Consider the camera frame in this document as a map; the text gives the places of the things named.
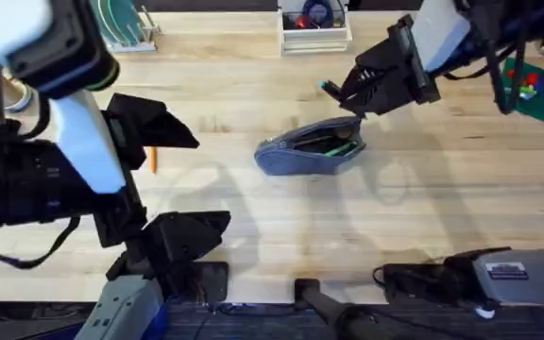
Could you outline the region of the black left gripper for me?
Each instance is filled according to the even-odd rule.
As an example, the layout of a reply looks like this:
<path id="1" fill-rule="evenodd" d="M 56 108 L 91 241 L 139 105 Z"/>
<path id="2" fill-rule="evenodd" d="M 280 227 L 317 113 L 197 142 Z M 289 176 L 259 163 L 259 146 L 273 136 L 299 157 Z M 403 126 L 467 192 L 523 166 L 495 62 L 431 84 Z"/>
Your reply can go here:
<path id="1" fill-rule="evenodd" d="M 105 121 L 121 160 L 126 184 L 114 194 L 98 194 L 93 221 L 103 248 L 127 242 L 127 268 L 161 281 L 179 281 L 193 262 L 221 245 L 230 224 L 228 211 L 166 212 L 147 223 L 130 166 L 141 166 L 145 147 L 196 149 L 200 142 L 166 105 L 115 93 Z"/>

